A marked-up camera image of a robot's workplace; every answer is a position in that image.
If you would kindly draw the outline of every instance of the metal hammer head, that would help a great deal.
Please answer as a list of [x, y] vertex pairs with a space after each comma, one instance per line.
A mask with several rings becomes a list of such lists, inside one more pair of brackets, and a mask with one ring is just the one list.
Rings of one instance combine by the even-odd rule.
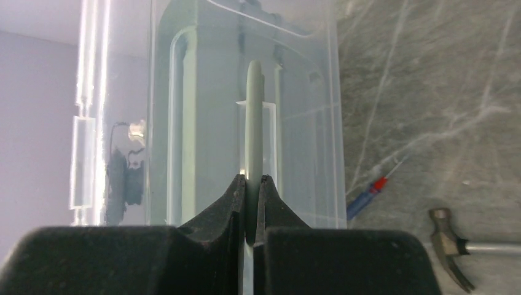
[[468, 254], [464, 248], [466, 240], [458, 237], [450, 226], [450, 209], [436, 208], [429, 210], [429, 216], [434, 221], [434, 232], [431, 235], [434, 251], [443, 268], [450, 277], [467, 293], [474, 290], [474, 285], [461, 273], [454, 262], [454, 257]]

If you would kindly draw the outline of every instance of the blue screwdriver handle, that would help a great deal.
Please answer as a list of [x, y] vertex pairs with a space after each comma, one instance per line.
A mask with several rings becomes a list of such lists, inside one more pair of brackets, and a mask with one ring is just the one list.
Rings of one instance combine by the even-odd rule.
[[347, 220], [353, 219], [360, 211], [369, 205], [370, 202], [373, 201], [373, 198], [379, 193], [380, 190], [371, 184], [368, 189], [359, 194], [358, 197], [347, 206]]

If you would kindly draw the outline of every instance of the claw hammer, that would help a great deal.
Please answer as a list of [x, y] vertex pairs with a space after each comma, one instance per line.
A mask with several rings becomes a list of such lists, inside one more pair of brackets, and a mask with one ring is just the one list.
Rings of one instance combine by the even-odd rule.
[[454, 257], [469, 254], [498, 254], [521, 256], [521, 243], [516, 242], [471, 242], [460, 238], [450, 225], [450, 209], [436, 208], [429, 210], [434, 221], [431, 235], [436, 256], [450, 277], [467, 293], [475, 289], [474, 285], [460, 271]]

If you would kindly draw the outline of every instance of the marble countertop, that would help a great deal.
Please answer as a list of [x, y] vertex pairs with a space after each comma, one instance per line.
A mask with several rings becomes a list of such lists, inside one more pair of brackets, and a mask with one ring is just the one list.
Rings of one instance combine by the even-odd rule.
[[[349, 228], [399, 229], [430, 252], [430, 208], [468, 239], [521, 242], [521, 2], [338, 0], [346, 198], [410, 158]], [[458, 258], [473, 294], [518, 294], [521, 258]]]

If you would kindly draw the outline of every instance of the transparent plastic box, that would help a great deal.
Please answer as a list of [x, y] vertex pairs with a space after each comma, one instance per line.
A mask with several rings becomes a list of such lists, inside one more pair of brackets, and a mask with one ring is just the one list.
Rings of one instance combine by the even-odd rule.
[[312, 227], [345, 227], [336, 26], [315, 0], [84, 0], [74, 225], [180, 225], [245, 164], [260, 61], [263, 174]]

